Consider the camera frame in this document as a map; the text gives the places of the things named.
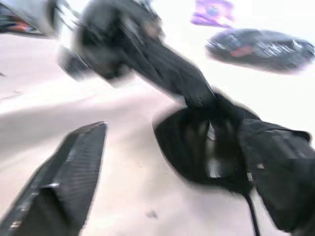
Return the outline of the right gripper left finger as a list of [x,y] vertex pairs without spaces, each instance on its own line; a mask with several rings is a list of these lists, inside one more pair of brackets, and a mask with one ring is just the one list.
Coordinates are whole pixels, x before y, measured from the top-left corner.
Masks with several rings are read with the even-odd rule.
[[94,198],[107,124],[69,133],[31,176],[0,222],[2,236],[78,236]]

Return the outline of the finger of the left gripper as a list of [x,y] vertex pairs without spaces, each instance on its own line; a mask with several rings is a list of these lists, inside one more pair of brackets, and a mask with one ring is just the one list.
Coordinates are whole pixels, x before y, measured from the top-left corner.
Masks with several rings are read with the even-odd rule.
[[215,95],[202,72],[162,42],[143,36],[137,71],[168,93],[182,96],[188,106],[210,105]]
[[58,65],[76,81],[83,80],[88,71],[88,66],[74,52],[65,47],[60,47]]

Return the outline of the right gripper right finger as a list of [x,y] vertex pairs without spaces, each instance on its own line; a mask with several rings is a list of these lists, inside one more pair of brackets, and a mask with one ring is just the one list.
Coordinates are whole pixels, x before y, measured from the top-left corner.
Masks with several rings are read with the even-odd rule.
[[238,140],[254,186],[275,226],[293,236],[313,236],[315,150],[310,134],[246,119]]

